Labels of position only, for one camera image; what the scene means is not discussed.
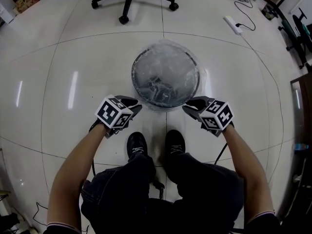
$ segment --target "jeans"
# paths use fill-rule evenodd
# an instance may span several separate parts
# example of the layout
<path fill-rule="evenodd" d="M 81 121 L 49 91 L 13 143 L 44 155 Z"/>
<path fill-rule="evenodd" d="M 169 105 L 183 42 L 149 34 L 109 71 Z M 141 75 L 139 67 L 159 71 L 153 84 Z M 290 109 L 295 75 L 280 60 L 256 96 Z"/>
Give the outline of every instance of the jeans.
<path fill-rule="evenodd" d="M 163 227 L 194 230 L 215 226 L 213 233 L 228 233 L 244 204 L 243 181 L 237 173 L 201 163 L 189 153 L 170 155 L 164 168 L 183 198 L 174 203 L 149 199 L 156 170 L 153 160 L 141 153 L 132 155 L 123 167 L 107 169 L 92 182 L 86 180 L 81 212 L 95 232 L 139 222 L 142 229 L 145 225 L 160 231 Z"/>

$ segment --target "shoe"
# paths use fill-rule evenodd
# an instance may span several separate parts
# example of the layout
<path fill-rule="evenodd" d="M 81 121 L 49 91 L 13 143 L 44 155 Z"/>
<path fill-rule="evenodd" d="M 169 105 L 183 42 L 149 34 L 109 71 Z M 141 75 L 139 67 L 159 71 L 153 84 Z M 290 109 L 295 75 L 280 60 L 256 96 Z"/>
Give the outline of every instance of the shoe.
<path fill-rule="evenodd" d="M 170 130 L 166 135 L 166 154 L 185 153 L 185 141 L 182 134 L 177 130 Z"/>
<path fill-rule="evenodd" d="M 135 153 L 147 155 L 147 144 L 142 133 L 132 133 L 127 142 L 127 154 L 130 158 Z"/>

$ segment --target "cable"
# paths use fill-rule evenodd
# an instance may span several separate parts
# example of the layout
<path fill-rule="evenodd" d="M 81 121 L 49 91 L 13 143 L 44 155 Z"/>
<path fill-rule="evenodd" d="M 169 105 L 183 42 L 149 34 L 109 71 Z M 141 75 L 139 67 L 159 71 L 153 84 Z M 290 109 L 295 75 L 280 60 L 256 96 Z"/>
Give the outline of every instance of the cable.
<path fill-rule="evenodd" d="M 43 208 L 45 208 L 45 209 L 48 209 L 48 208 L 46 208 L 46 207 L 44 207 L 44 206 L 42 206 L 42 205 L 40 205 L 38 202 L 36 202 L 36 205 L 37 205 L 37 212 L 35 213 L 35 215 L 33 216 L 33 220 L 35 220 L 35 216 L 37 215 L 37 213 L 39 212 L 39 206 L 41 206 L 41 207 L 43 207 Z M 42 223 L 40 223 L 39 221 L 37 221 L 37 220 L 35 220 L 38 224 L 41 224 L 41 225 L 44 225 L 44 226 L 47 226 L 46 224 L 42 224 Z"/>
<path fill-rule="evenodd" d="M 251 45 L 247 42 L 247 40 L 242 36 L 242 38 L 245 40 L 245 42 L 249 45 L 249 47 L 255 52 L 255 54 L 259 57 L 260 61 L 263 63 L 263 65 L 265 66 L 265 68 L 268 70 L 269 74 L 271 75 L 271 77 L 273 78 L 275 84 L 276 84 L 276 87 L 277 87 L 277 92 L 278 92 L 278 97 L 279 97 L 279 107 L 280 107 L 280 111 L 281 111 L 281 116 L 282 116 L 282 126 L 283 126 L 283 136 L 282 136 L 282 143 L 281 143 L 281 148 L 279 150 L 279 154 L 278 154 L 278 159 L 277 159 L 277 163 L 274 167 L 274 170 L 272 172 L 272 175 L 269 179 L 269 182 L 268 184 L 271 182 L 271 179 L 273 177 L 273 174 L 277 168 L 277 164 L 279 162 L 279 158 L 280 158 L 280 155 L 281 155 L 281 151 L 282 151 L 282 145 L 283 145 L 283 142 L 284 142 L 284 118 L 283 118 L 283 113 L 282 113 L 282 101 L 281 101 L 281 95 L 280 95 L 280 92 L 279 92 L 279 88 L 278 88 L 278 85 L 277 85 L 277 82 L 276 80 L 274 79 L 272 73 L 270 72 L 270 70 L 268 69 L 267 65 L 265 65 L 264 61 L 261 59 L 260 55 L 258 54 L 258 52 L 256 50 L 254 50 Z"/>
<path fill-rule="evenodd" d="M 253 8 L 254 6 L 253 6 L 251 0 L 249 0 L 249 2 L 250 2 L 251 7 L 247 6 L 246 4 L 244 4 L 244 3 L 242 3 L 242 2 L 238 2 L 238 1 L 235 1 L 234 4 L 235 4 L 235 6 L 236 6 L 243 14 L 245 14 L 245 15 L 249 18 L 249 20 L 250 20 L 250 21 L 253 23 L 253 25 L 254 25 L 254 29 L 251 29 L 250 27 L 248 27 L 248 26 L 246 26 L 246 25 L 244 25 L 244 24 L 242 24 L 242 23 L 237 23 L 237 24 L 236 24 L 236 27 L 239 27 L 239 26 L 243 25 L 243 26 L 245 26 L 246 28 L 250 29 L 251 31 L 255 31 L 255 24 L 254 24 L 253 20 L 251 20 L 251 18 L 250 18 L 244 11 L 242 11 L 242 10 L 237 6 L 237 3 L 239 3 L 239 4 L 243 4 L 243 5 L 246 6 L 247 8 L 250 8 L 250 9 L 251 9 L 251 8 Z"/>
<path fill-rule="evenodd" d="M 222 151 L 220 152 L 218 158 L 216 158 L 216 161 L 214 162 L 215 165 L 216 165 L 216 163 L 219 161 L 221 155 L 223 154 L 223 152 L 224 152 L 224 150 L 226 149 L 227 146 L 228 146 L 228 143 L 226 143 L 226 144 L 224 145 L 224 147 L 222 148 Z"/>
<path fill-rule="evenodd" d="M 94 160 L 92 160 L 92 172 L 93 172 L 93 176 L 96 175 L 96 170 L 94 168 Z"/>
<path fill-rule="evenodd" d="M 87 229 L 85 231 L 82 231 L 82 232 L 86 232 L 86 234 L 88 234 L 88 229 L 89 229 L 89 225 L 87 226 Z"/>
<path fill-rule="evenodd" d="M 1 202 L 3 199 L 5 199 L 6 197 L 8 197 L 8 196 L 9 196 L 8 194 L 1 195 L 1 196 L 0 196 L 0 202 Z"/>

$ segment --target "black cable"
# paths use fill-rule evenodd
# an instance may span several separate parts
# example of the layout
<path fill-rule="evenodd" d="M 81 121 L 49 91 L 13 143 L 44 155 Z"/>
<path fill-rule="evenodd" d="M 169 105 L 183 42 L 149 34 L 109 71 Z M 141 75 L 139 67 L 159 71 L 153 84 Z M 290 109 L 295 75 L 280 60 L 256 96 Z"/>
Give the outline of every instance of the black cable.
<path fill-rule="evenodd" d="M 16 229 L 16 230 L 6 230 L 6 231 L 4 231 L 3 233 L 12 233 L 12 234 L 16 234 L 16 232 L 18 231 L 18 229 Z"/>
<path fill-rule="evenodd" d="M 0 196 L 0 202 L 1 202 L 3 199 L 5 199 L 6 197 L 8 197 L 8 196 L 9 196 L 8 194 L 1 195 L 1 196 Z"/>
<path fill-rule="evenodd" d="M 235 4 L 235 6 L 236 6 L 243 14 L 245 14 L 245 15 L 249 18 L 249 20 L 250 20 L 250 21 L 253 23 L 253 25 L 254 25 L 254 29 L 251 29 L 250 27 L 248 27 L 248 26 L 246 26 L 246 25 L 244 25 L 244 24 L 242 24 L 242 23 L 237 23 L 236 26 L 239 27 L 239 26 L 243 25 L 243 26 L 245 26 L 246 28 L 250 29 L 251 31 L 255 31 L 255 24 L 254 24 L 253 20 L 251 20 L 251 18 L 250 18 L 244 11 L 242 11 L 242 10 L 236 5 L 237 3 L 243 4 L 243 5 L 246 6 L 247 8 L 250 8 L 250 9 L 251 9 L 251 8 L 253 8 L 254 6 L 253 6 L 251 0 L 249 0 L 249 2 L 250 2 L 251 7 L 247 6 L 246 4 L 244 4 L 244 3 L 242 3 L 242 2 L 238 2 L 238 1 L 235 1 L 234 4 Z"/>
<path fill-rule="evenodd" d="M 39 206 L 41 206 L 41 207 L 43 207 L 43 208 L 45 208 L 45 209 L 48 209 L 48 208 L 46 208 L 46 207 L 44 207 L 44 206 L 42 206 L 42 205 L 40 205 L 38 202 L 36 202 L 36 205 L 37 205 L 37 212 L 35 213 L 35 215 L 33 216 L 33 220 L 35 220 L 35 216 L 37 215 L 37 213 L 39 212 Z M 42 224 L 42 223 L 40 223 L 39 221 L 37 221 L 37 220 L 35 220 L 38 224 L 41 224 L 41 225 L 44 225 L 44 226 L 47 226 L 46 224 Z"/>
<path fill-rule="evenodd" d="M 88 229 L 89 229 L 89 225 L 87 226 L 87 229 L 85 231 L 82 231 L 82 232 L 86 232 L 86 234 L 88 234 Z"/>
<path fill-rule="evenodd" d="M 224 145 L 224 147 L 222 148 L 222 151 L 220 152 L 218 158 L 216 158 L 216 161 L 214 162 L 215 165 L 216 165 L 216 163 L 219 161 L 221 155 L 223 154 L 223 152 L 224 152 L 224 150 L 226 149 L 227 146 L 228 146 L 228 143 L 226 143 L 226 144 Z"/>
<path fill-rule="evenodd" d="M 96 170 L 94 168 L 94 160 L 92 160 L 92 172 L 93 172 L 93 176 L 96 175 Z"/>

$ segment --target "white power strip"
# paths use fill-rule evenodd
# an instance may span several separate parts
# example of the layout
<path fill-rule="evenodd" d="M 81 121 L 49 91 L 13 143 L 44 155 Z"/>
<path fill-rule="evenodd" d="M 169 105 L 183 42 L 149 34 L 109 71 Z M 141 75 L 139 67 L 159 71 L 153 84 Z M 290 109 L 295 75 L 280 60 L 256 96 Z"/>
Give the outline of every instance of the white power strip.
<path fill-rule="evenodd" d="M 232 17 L 230 16 L 226 16 L 224 17 L 224 20 L 228 23 L 228 25 L 233 29 L 233 31 L 235 32 L 235 34 L 240 35 L 243 33 L 243 31 L 241 30 L 241 28 L 236 26 L 236 22 L 233 20 Z"/>

